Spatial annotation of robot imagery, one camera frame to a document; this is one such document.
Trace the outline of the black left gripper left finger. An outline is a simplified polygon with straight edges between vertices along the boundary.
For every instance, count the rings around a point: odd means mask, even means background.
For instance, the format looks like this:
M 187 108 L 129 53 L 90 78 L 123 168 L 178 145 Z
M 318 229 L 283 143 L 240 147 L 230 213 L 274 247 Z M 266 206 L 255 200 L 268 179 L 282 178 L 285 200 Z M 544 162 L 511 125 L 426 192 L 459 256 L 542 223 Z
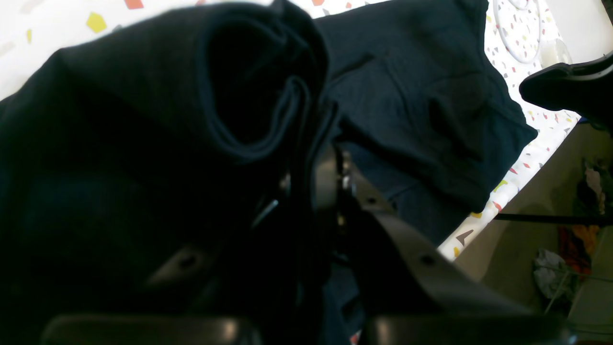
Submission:
M 43 345 L 307 342 L 307 186 L 73 185 L 40 212 Z

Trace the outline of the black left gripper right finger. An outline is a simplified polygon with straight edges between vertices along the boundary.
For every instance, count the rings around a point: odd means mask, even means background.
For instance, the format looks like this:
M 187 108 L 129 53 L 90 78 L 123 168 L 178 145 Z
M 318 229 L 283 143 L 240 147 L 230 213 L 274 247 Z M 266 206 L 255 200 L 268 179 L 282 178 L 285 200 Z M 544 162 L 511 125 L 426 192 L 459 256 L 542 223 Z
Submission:
M 366 321 L 362 345 L 572 345 L 565 321 L 541 316 L 457 269 L 405 223 L 353 164 L 329 144 L 315 171 L 326 249 L 355 275 Z

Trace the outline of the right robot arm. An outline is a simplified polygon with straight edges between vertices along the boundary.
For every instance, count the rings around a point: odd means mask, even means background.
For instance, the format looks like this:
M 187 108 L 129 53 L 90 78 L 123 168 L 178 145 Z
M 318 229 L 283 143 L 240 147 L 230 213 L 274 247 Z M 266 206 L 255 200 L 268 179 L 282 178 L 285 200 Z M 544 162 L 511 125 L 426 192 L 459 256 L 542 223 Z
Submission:
M 549 111 L 573 111 L 609 133 L 613 130 L 613 53 L 589 62 L 556 63 L 519 85 L 524 101 Z

